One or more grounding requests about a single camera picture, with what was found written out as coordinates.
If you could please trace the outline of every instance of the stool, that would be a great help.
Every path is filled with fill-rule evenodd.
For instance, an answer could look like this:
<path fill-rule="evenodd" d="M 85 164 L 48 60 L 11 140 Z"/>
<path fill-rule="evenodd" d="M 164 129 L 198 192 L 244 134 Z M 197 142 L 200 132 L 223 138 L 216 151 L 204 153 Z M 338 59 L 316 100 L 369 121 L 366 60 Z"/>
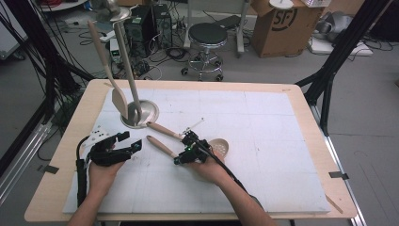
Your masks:
<path fill-rule="evenodd" d="M 219 71 L 216 81 L 223 80 L 223 59 L 211 49 L 223 46 L 227 42 L 227 31 L 216 24 L 194 24 L 188 29 L 188 38 L 191 42 L 202 47 L 197 55 L 190 56 L 188 66 L 199 72 L 199 81 L 202 81 L 203 73 Z M 188 68 L 182 69 L 182 75 L 188 73 Z"/>

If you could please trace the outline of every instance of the forearm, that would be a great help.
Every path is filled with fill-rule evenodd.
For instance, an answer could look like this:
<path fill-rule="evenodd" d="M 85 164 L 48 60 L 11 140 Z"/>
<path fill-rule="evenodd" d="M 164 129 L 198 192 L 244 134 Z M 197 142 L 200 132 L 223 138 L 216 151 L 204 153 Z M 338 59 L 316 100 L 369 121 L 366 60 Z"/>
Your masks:
<path fill-rule="evenodd" d="M 88 193 L 88 196 L 71 217 L 68 225 L 93 225 L 102 201 L 103 197 Z"/>
<path fill-rule="evenodd" d="M 230 177 L 220 180 L 217 185 L 231 203 L 243 226 L 277 225 L 274 220 Z"/>

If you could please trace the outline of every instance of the hand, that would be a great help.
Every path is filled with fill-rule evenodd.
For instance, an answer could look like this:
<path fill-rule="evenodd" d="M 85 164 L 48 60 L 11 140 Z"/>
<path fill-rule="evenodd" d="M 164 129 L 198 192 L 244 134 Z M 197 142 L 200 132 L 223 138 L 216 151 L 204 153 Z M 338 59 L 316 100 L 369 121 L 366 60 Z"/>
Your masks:
<path fill-rule="evenodd" d="M 120 162 L 109 167 L 102 167 L 91 162 L 88 168 L 90 180 L 88 195 L 94 195 L 102 199 L 108 193 L 109 188 L 114 183 L 118 170 L 123 164 L 124 162 Z"/>
<path fill-rule="evenodd" d="M 224 163 L 224 158 L 220 153 L 215 152 L 215 155 Z M 205 180 L 208 180 L 217 186 L 219 186 L 219 183 L 222 180 L 230 178 L 229 174 L 210 156 L 206 158 L 204 163 L 192 162 L 188 163 L 187 165 Z"/>

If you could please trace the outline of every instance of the stool wheel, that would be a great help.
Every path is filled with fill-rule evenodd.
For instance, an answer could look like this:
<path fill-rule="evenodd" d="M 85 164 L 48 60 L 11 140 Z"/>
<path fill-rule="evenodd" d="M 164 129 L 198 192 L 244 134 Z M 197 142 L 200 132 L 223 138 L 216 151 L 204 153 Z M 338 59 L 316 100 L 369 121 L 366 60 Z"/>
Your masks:
<path fill-rule="evenodd" d="M 220 62 L 220 61 L 216 61 L 216 62 L 215 62 L 215 66 L 216 66 L 216 67 L 220 67 L 220 65 L 222 65 L 222 62 Z"/>
<path fill-rule="evenodd" d="M 188 68 L 183 68 L 181 71 L 182 75 L 188 74 Z"/>
<path fill-rule="evenodd" d="M 217 82 L 223 81 L 223 75 L 218 74 L 218 75 L 216 76 L 216 81 L 217 81 Z"/>

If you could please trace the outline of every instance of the power strip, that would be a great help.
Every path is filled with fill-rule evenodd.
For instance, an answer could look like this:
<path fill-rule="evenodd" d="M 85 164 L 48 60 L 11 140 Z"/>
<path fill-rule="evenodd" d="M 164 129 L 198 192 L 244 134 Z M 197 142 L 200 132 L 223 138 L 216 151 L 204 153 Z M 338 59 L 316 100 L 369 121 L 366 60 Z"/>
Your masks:
<path fill-rule="evenodd" d="M 115 36 L 115 31 L 110 31 L 106 34 L 106 36 L 100 37 L 101 42 L 109 42 Z"/>

